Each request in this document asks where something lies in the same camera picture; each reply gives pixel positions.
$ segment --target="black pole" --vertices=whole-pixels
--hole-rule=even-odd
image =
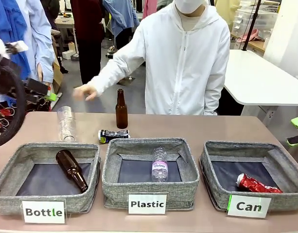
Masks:
[[[248,46],[248,43],[249,43],[249,39],[250,39],[252,30],[255,26],[255,22],[256,22],[256,19],[257,19],[257,16],[258,16],[258,11],[259,11],[260,5],[261,5],[261,0],[258,0],[256,11],[255,11],[255,13],[252,17],[252,22],[251,22],[251,25],[250,25],[250,28],[249,28],[249,31],[248,31],[248,35],[246,37],[246,41],[245,41],[244,47],[242,49],[243,51],[247,51],[247,46]]]

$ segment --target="light blue shirt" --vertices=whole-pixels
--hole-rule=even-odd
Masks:
[[[105,9],[111,14],[114,37],[126,28],[139,26],[140,22],[130,0],[103,0]]]
[[[53,62],[55,53],[51,37],[51,25],[48,22],[40,0],[16,0],[27,24],[24,42],[28,46],[26,51],[30,78],[38,80],[37,64],[41,64],[43,81],[53,82]],[[6,96],[0,95],[0,102],[6,101]]]

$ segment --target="zipper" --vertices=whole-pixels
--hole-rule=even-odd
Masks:
[[[174,89],[174,95],[173,95],[173,100],[174,100],[173,101],[173,109],[172,109],[173,115],[177,114],[183,70],[184,70],[186,55],[187,55],[187,51],[186,51],[187,46],[188,46],[187,37],[188,37],[188,32],[185,32],[183,35],[183,39],[182,39],[182,43],[181,43],[181,51],[180,51],[179,59],[178,59],[178,67],[177,67],[177,74],[176,74],[176,80],[175,80],[175,89]]]

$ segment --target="brown glass bottle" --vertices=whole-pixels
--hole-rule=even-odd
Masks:
[[[56,160],[69,180],[74,181],[76,186],[84,193],[88,185],[82,174],[82,169],[68,150],[61,150],[56,155]]]
[[[124,90],[118,89],[118,103],[115,106],[116,126],[125,129],[128,126],[127,106],[124,99]]]

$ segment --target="dark red jacket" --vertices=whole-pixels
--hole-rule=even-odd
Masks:
[[[101,42],[105,35],[101,24],[102,0],[71,0],[70,3],[76,37],[80,40]]]

